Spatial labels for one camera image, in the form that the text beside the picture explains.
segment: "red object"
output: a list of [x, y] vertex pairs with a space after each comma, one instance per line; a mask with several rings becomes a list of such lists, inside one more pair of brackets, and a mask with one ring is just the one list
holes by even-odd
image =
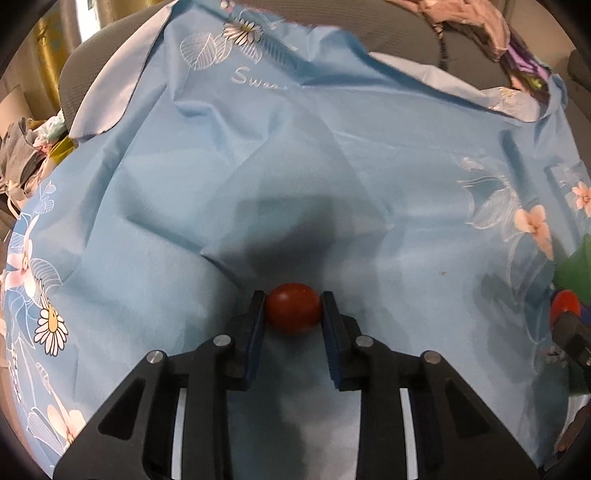
[[553, 327], [558, 315], [564, 312], [573, 312], [577, 317], [581, 317], [581, 304], [577, 294], [572, 290], [559, 291], [550, 307], [550, 326]]
[[285, 283], [273, 290], [265, 302], [267, 323], [275, 330], [297, 335], [320, 323], [322, 303], [308, 285]]

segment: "white flower print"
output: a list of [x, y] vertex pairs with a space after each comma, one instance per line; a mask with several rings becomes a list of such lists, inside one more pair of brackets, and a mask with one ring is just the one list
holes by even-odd
[[68, 329], [64, 319], [61, 318], [44, 294], [41, 295], [41, 304], [43, 308], [37, 322], [39, 327], [35, 330], [33, 341], [45, 345], [47, 355], [57, 356], [66, 345]]
[[31, 270], [31, 259], [33, 258], [33, 240], [30, 240], [29, 237], [38, 220], [39, 216], [37, 215], [29, 223], [22, 244], [22, 252], [18, 254], [8, 254], [7, 263], [11, 267], [16, 268], [16, 270], [8, 272], [4, 280], [4, 290], [10, 290], [11, 288], [24, 285], [25, 292], [29, 298], [33, 298], [37, 291], [37, 282], [35, 282], [35, 277], [33, 276], [33, 271]]
[[17, 401], [22, 403], [22, 395], [21, 389], [18, 384], [18, 360], [17, 360], [17, 351], [14, 348], [14, 343], [10, 347], [10, 354], [11, 359], [8, 361], [8, 373], [10, 375], [10, 379], [12, 380], [12, 389], [14, 390], [14, 394], [17, 397]]
[[[4, 314], [0, 308], [0, 336], [6, 340], [6, 321], [4, 320]], [[0, 368], [8, 368], [8, 361], [5, 358], [0, 357]]]
[[261, 39], [262, 28], [253, 21], [229, 20], [223, 28], [223, 35], [239, 47], [247, 43], [256, 43]]

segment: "light blue cloth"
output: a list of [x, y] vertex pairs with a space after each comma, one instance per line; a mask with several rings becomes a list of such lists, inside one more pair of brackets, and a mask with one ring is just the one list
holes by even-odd
[[[561, 261], [589, 227], [562, 81], [528, 124], [378, 63], [344, 31], [249, 15], [261, 41], [224, 58], [228, 13], [175, 5], [125, 115], [17, 223], [4, 308], [37, 462], [51, 474], [146, 352], [194, 349], [254, 289], [290, 281], [334, 291], [392, 349], [439, 351], [539, 462], [567, 405], [566, 371], [543, 355], [554, 266], [539, 233]], [[520, 211], [536, 205], [546, 221]], [[334, 390], [319, 330], [270, 332], [253, 389], [229, 404], [237, 479], [353, 478], [359, 394]]]

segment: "pink flower print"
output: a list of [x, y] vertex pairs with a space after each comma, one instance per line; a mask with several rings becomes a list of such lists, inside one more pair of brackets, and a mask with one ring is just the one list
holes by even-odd
[[9, 254], [7, 258], [7, 263], [12, 268], [16, 268], [15, 271], [7, 272], [6, 278], [4, 280], [4, 290], [10, 290], [11, 288], [16, 288], [20, 285], [25, 286], [25, 292], [30, 298], [33, 298], [35, 292], [37, 291], [37, 283], [35, 282], [35, 277], [33, 276], [33, 272], [31, 271], [31, 258], [33, 257], [33, 240], [29, 239], [31, 235], [31, 230], [39, 220], [39, 216], [37, 215], [27, 228], [25, 232], [25, 238], [22, 243], [22, 253], [20, 254]]
[[546, 210], [543, 205], [536, 205], [529, 212], [523, 208], [515, 212], [515, 227], [521, 232], [530, 233], [548, 260], [553, 260], [552, 238], [545, 220]]
[[229, 14], [232, 13], [232, 10], [234, 9], [235, 6], [236, 6], [236, 3], [233, 1], [222, 0], [220, 3], [220, 8], [222, 10], [225, 10]]
[[82, 431], [86, 422], [80, 410], [67, 411], [55, 392], [53, 393], [53, 396], [56, 399], [57, 406], [60, 410], [57, 411], [57, 409], [50, 404], [47, 407], [47, 419], [53, 429], [66, 441], [66, 448], [68, 448], [72, 442], [74, 442], [76, 437], [78, 437], [78, 434]]
[[591, 217], [591, 187], [580, 181], [578, 187], [573, 187], [573, 193], [577, 196], [577, 208], [585, 209], [587, 216]]

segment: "daisy print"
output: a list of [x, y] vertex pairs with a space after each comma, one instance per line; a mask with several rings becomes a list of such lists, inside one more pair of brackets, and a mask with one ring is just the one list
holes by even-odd
[[243, 45], [256, 43], [261, 39], [262, 28], [252, 21], [229, 20], [223, 28], [223, 35], [229, 41], [233, 41], [239, 47]]
[[41, 295], [41, 305], [42, 308], [37, 321], [39, 327], [35, 330], [33, 341], [44, 345], [47, 355], [57, 356], [66, 345], [68, 329], [64, 319], [47, 300], [45, 293]]

